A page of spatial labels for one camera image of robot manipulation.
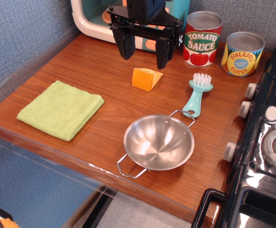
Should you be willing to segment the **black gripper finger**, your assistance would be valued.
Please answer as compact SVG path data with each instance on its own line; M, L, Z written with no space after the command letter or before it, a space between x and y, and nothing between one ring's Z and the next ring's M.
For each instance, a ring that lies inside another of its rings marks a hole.
M164 30L156 38L157 68L164 69L172 59L175 50L175 37L171 30Z
M118 27L116 24L112 24L111 29L120 55L125 60L130 59L136 51L135 36L131 35L127 28Z

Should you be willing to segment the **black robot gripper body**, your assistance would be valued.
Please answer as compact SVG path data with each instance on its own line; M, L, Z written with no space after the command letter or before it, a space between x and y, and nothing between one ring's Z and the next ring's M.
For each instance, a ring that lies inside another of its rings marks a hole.
M183 22L166 11L164 0L128 0L125 6L109 6L107 13L118 46L125 45L127 37L131 37L130 46L135 45L135 36L152 40L160 37L160 31L152 30L149 25L165 27L168 39L178 46L182 43Z

